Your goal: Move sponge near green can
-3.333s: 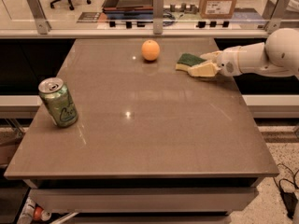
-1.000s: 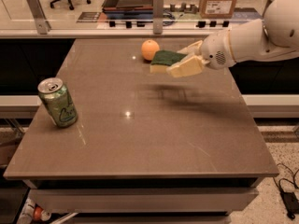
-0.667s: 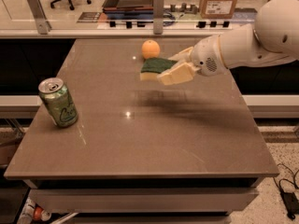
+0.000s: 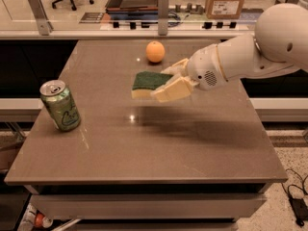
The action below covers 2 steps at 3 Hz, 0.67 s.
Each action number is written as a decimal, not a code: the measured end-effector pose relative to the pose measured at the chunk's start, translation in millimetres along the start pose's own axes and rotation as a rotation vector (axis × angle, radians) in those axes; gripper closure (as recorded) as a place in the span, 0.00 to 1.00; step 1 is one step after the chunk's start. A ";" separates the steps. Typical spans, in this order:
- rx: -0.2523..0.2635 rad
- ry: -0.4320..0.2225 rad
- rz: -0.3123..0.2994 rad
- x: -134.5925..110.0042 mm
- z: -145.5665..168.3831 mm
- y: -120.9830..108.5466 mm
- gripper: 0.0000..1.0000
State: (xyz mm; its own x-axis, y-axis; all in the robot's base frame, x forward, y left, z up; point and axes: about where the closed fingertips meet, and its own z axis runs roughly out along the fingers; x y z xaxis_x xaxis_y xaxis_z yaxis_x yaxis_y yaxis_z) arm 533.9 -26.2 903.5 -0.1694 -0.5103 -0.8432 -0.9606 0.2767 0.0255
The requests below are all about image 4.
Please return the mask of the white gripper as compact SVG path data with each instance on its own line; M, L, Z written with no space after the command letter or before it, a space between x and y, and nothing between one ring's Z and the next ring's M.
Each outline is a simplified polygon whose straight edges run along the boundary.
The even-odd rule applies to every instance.
M201 90L213 90L227 83L216 44L197 50L189 60L182 59L162 70L162 73L189 75L191 78L187 76L170 79L153 90L151 96L159 102L169 102L190 96L197 85Z

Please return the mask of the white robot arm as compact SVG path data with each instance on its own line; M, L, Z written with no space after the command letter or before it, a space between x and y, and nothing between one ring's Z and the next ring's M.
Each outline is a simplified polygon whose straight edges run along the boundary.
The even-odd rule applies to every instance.
M165 69L171 78L151 96L168 102L195 89L212 90L241 78L308 71L307 24L308 10L289 3L274 5L259 16L253 34L211 44Z

